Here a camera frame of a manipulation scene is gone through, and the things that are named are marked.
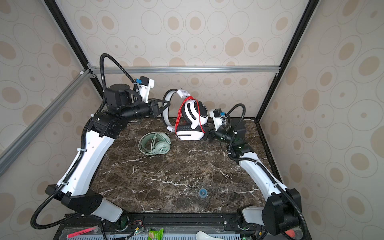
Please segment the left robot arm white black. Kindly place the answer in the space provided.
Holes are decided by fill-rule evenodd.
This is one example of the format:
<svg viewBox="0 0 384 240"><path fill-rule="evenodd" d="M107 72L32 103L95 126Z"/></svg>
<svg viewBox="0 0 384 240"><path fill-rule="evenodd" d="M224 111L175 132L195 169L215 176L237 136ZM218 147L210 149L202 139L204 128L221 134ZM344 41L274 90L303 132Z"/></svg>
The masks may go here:
<svg viewBox="0 0 384 240"><path fill-rule="evenodd" d="M104 60L110 59L136 86L131 89L125 84L107 87ZM163 100L150 99L149 92L154 83L146 77L133 79L111 55L100 56L100 75L103 87L103 101L94 115L85 124L81 134L81 146L70 168L56 185L46 189L48 197L33 213L30 224L36 230L57 226L79 215L92 215L109 221L122 231L128 227L128 213L111 203L101 194L91 190L92 182L107 150L120 132L132 120L145 117L156 118L169 106ZM53 199L74 211L74 214L51 224L39 224L39 214Z"/></svg>

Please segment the white black red headphones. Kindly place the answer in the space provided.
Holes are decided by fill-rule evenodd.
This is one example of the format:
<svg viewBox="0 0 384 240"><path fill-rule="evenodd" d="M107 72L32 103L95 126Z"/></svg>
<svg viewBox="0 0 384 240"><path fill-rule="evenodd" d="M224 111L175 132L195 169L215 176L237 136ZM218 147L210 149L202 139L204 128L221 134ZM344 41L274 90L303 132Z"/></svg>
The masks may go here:
<svg viewBox="0 0 384 240"><path fill-rule="evenodd" d="M169 119L169 108L163 112L162 120L167 130L174 132L180 140L199 141L205 134L205 124L208 122L208 109L204 103L193 98L183 89L171 89L166 92L163 100L170 101L177 94L183 99L178 110L174 125Z"/></svg>

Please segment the mint green headphones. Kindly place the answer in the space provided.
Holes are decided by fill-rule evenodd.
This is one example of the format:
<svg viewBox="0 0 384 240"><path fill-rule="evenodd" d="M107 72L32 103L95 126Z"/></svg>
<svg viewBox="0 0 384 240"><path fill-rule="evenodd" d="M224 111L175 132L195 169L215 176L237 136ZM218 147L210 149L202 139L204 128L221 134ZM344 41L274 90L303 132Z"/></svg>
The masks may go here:
<svg viewBox="0 0 384 240"><path fill-rule="evenodd" d="M165 133L148 133L140 139L138 147L146 156L163 155L171 150L171 139Z"/></svg>

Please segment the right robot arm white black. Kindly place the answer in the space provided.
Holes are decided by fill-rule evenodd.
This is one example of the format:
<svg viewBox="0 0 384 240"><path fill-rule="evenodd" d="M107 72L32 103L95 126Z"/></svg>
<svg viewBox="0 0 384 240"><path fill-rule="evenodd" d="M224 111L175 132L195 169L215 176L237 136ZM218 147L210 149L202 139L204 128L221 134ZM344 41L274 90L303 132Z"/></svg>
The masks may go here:
<svg viewBox="0 0 384 240"><path fill-rule="evenodd" d="M214 125L207 130L205 138L226 143L228 157L248 173L264 196L266 203L263 208L248 206L241 209L242 223L246 226L263 226L271 235L282 234L289 240L292 237L287 231L300 228L302 239L310 239L309 228L302 213L300 193L279 181L247 143L244 123L246 107L244 104L236 104L231 110L238 107L242 108L242 115L234 120L230 113L224 113L221 109L211 110L209 116Z"/></svg>

